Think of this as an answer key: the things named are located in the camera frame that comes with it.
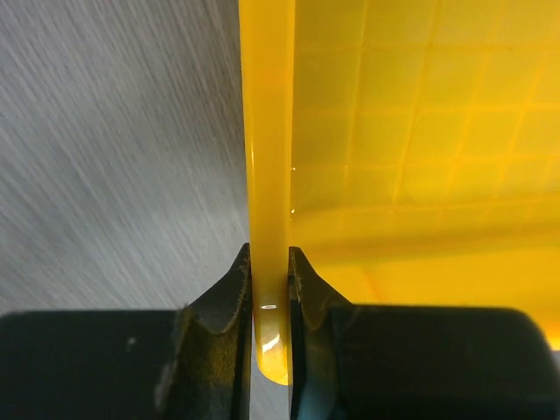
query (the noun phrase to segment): gray background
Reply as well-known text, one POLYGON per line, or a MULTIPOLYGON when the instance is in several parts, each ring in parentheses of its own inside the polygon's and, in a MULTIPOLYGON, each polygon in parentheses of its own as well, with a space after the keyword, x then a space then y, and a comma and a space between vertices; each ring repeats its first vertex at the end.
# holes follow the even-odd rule
POLYGON ((1 312, 192 301, 246 202, 236 0, 0 0, 1 312))

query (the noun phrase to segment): brushed metal surface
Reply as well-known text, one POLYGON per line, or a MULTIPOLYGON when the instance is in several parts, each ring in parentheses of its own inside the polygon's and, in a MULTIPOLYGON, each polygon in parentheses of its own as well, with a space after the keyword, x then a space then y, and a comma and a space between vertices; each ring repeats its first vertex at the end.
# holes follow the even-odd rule
POLYGON ((1 312, 192 301, 246 201, 236 0, 0 1, 1 312))

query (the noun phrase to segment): grid pattern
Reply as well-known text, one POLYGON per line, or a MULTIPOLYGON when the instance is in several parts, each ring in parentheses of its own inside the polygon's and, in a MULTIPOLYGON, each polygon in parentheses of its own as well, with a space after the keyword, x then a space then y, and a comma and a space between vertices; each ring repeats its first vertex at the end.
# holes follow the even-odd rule
POLYGON ((560 225, 560 2, 296 5, 294 242, 560 225))

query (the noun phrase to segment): gray textured surface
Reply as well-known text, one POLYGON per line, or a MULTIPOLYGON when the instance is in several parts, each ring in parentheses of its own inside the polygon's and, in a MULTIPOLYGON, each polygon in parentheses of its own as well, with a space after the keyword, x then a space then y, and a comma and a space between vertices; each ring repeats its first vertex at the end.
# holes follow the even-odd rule
MULTIPOLYGON (((0 1, 0 310, 192 301, 248 238, 236 0, 0 1)), ((287 418, 254 367, 253 418, 287 418)))

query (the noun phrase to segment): translucent yellow plastic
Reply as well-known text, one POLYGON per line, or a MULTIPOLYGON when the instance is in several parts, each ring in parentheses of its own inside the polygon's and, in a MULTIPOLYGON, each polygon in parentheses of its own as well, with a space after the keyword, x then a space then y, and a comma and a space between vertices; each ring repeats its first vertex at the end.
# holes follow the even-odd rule
POLYGON ((560 1, 240 5, 258 304, 295 245, 354 302, 514 307, 560 349, 560 1))

